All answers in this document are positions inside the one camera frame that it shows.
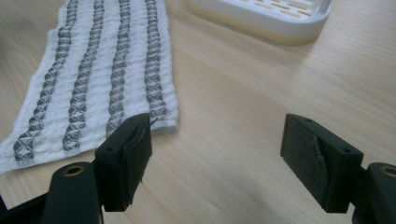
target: black plastic part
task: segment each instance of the black plastic part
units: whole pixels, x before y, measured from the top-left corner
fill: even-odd
[[[0,224],[38,224],[46,203],[47,194],[43,194],[32,200],[13,207],[0,214]]]
[[[370,164],[365,186],[377,223],[396,223],[396,166]]]
[[[327,213],[346,213],[363,154],[311,119],[288,114],[281,156]]]
[[[132,204],[151,154],[149,114],[125,120],[95,151],[93,164],[107,212],[123,212]]]
[[[72,163],[53,174],[41,223],[103,223],[91,163]]]

